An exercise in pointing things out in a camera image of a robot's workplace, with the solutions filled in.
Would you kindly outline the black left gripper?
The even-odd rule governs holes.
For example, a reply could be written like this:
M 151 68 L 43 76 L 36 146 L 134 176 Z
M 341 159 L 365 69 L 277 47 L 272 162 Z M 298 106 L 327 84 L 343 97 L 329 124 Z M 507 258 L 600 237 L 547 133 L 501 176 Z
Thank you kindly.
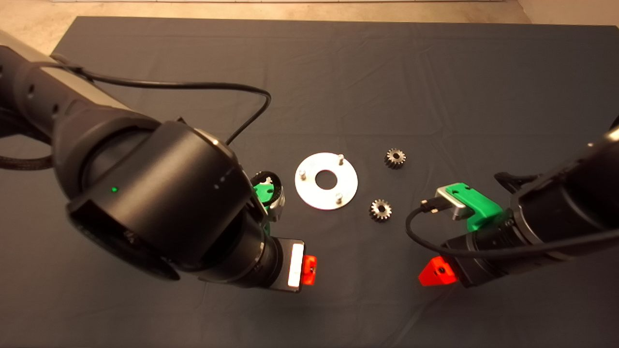
M 305 242 L 291 238 L 273 238 L 277 247 L 277 266 L 268 290 L 300 293 L 303 286 L 313 286 L 318 258 L 305 255 Z

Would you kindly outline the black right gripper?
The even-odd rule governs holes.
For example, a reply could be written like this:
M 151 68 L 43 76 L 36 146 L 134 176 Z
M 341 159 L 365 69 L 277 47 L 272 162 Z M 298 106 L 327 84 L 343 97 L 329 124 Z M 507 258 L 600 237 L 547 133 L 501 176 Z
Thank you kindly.
M 442 244 L 453 250 L 484 251 L 520 246 L 519 229 L 511 223 L 486 226 L 479 231 L 451 238 Z M 424 287 L 446 286 L 460 282 L 465 287 L 478 287 L 507 275 L 520 274 L 520 259 L 457 258 L 436 256 L 418 275 Z

